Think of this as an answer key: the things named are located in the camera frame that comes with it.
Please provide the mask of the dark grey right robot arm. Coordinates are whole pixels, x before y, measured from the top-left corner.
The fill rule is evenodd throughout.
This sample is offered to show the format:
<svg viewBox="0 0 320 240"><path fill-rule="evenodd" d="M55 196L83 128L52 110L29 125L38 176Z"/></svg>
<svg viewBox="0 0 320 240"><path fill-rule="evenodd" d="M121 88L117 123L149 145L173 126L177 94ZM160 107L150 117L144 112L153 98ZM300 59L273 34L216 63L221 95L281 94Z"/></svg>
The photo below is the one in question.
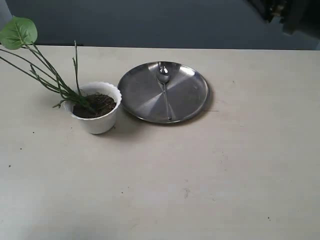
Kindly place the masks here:
<svg viewBox="0 0 320 240"><path fill-rule="evenodd" d="M261 21L249 24L248 49L320 50L318 0L246 0L245 3Z"/></svg>

